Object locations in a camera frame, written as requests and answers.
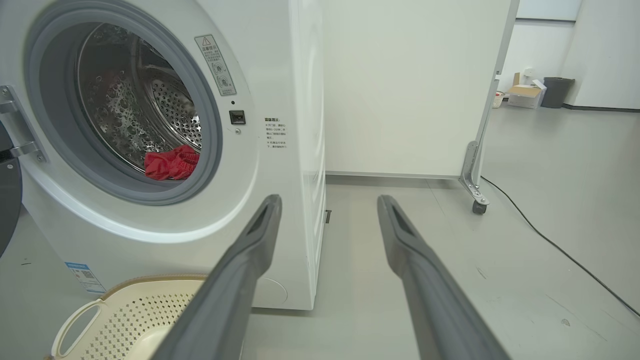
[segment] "cardboard box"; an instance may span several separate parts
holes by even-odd
[[[533,85],[521,85],[520,73],[513,76],[513,86],[507,91],[509,94],[508,105],[521,108],[537,109],[542,103],[547,87],[540,81],[534,80]]]

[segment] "white laundry basket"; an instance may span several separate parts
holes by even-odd
[[[496,91],[495,97],[493,98],[493,106],[492,108],[497,109],[502,104],[502,99],[504,98],[504,92]]]
[[[162,275],[123,282],[73,313],[54,340],[53,359],[146,360],[206,280],[206,275]],[[98,307],[96,315],[65,352],[60,347],[73,323]]]

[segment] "trash can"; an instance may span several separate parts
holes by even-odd
[[[545,97],[542,98],[542,106],[553,109],[561,108],[564,104],[564,98],[574,82],[575,79],[545,78],[547,91]]]

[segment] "front-loading washing machine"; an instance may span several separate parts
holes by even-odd
[[[314,0],[0,3],[12,143],[0,171],[21,181],[22,203],[87,291],[208,273],[279,194],[273,263],[253,305],[313,308],[321,21]],[[180,148],[196,156],[188,173],[149,176],[149,154]]]

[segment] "gray floor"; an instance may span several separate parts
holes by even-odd
[[[639,194],[630,185],[640,172],[639,127],[637,114],[497,109],[483,170],[636,307]],[[316,308],[256,309],[243,359],[418,358],[378,230],[382,193],[399,201],[513,359],[636,359],[640,320],[535,234],[504,196],[481,189],[492,203],[478,216],[455,181],[330,178]],[[0,259],[0,289],[8,359],[41,359],[62,321],[88,301],[26,213]]]

